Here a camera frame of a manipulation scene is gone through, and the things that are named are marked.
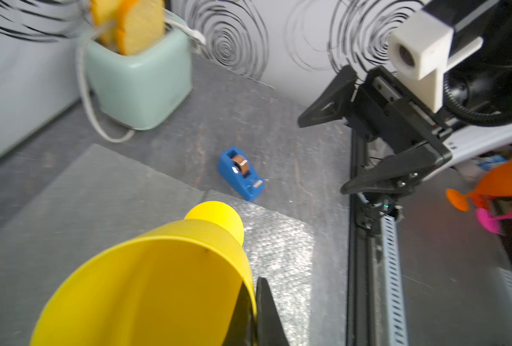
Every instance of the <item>bread slice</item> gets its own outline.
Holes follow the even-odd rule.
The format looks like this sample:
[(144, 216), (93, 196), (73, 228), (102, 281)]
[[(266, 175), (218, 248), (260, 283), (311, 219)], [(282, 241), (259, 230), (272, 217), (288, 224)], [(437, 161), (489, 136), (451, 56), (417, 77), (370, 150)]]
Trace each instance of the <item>bread slice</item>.
[(164, 34), (163, 0), (123, 0), (117, 11), (116, 42), (123, 55), (135, 55)]
[[(90, 11), (93, 14), (94, 25), (99, 27), (114, 20), (121, 2), (122, 0), (91, 0)], [(115, 29), (103, 33), (100, 41), (108, 48), (115, 46)]]

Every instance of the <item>black cable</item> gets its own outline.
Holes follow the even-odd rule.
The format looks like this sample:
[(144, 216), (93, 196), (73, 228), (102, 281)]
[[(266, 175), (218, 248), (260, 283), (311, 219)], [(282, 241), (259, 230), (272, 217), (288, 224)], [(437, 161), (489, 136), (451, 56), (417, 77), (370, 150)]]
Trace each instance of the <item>black cable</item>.
[(444, 75), (444, 106), (461, 121), (475, 126), (494, 127), (512, 123), (512, 110), (506, 112), (481, 113), (462, 106), (450, 92), (448, 73)]

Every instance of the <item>toaster cord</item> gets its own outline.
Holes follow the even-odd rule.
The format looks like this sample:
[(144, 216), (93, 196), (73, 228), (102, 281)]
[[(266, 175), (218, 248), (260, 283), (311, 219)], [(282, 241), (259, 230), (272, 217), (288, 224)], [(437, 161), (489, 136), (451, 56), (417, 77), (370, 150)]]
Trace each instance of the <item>toaster cord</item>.
[(166, 20), (164, 22), (165, 22), (165, 24), (169, 24), (170, 26), (177, 28), (177, 29), (183, 31), (184, 33), (186, 33), (196, 44), (206, 45), (206, 38), (200, 31), (192, 30), (188, 26), (183, 25), (179, 22), (176, 22), (175, 20), (173, 20), (171, 18), (166, 18)]
[(77, 80), (79, 81), (79, 91), (81, 93), (81, 100), (85, 107), (86, 117), (87, 119), (89, 119), (91, 125), (93, 125), (93, 128), (105, 140), (112, 143), (123, 143), (125, 141), (130, 140), (131, 137), (133, 137), (133, 135), (135, 134), (135, 130), (129, 129), (127, 133), (121, 138), (112, 138), (106, 133), (106, 131), (104, 131), (104, 129), (100, 126), (100, 123), (98, 122), (98, 119), (96, 118), (96, 115), (94, 113), (93, 102), (90, 98), (89, 85), (86, 81), (85, 74), (85, 51), (87, 45), (89, 45), (91, 40), (97, 39), (102, 33), (111, 29), (113, 26), (115, 26), (115, 22), (110, 22), (101, 27), (97, 27), (92, 35), (85, 37), (79, 44), (76, 56)]

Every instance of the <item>gray table surface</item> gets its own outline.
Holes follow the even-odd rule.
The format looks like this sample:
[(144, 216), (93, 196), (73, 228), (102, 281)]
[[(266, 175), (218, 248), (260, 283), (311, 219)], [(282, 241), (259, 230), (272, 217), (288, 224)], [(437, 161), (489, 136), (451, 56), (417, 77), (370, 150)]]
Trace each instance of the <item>gray table surface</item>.
[[(304, 107), (200, 57), (194, 89), (161, 126), (112, 144), (77, 104), (0, 160), (0, 229), (92, 143), (197, 189), (238, 197), (219, 176), (219, 154), (241, 148), (268, 179), (255, 200), (315, 229), (310, 344), (344, 344), (350, 130), (340, 122), (298, 128)], [(123, 130), (102, 118), (116, 136)]]
[(474, 207), (463, 213), (447, 188), (472, 190), (452, 169), (402, 198), (398, 246), (410, 345), (512, 345), (512, 312), (500, 284), (511, 270), (498, 235), (485, 230)]

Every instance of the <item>camera lens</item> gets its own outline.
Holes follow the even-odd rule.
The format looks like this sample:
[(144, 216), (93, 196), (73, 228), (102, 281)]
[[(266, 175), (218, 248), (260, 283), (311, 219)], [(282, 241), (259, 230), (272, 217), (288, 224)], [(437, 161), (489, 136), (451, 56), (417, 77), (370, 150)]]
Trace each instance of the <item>camera lens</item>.
[(401, 45), (400, 48), (398, 49), (398, 51), (400, 52), (400, 57), (406, 63), (406, 65), (411, 66), (411, 67), (415, 66), (415, 62), (414, 62), (414, 59), (412, 58), (412, 54), (410, 52), (408, 52), (406, 47)]

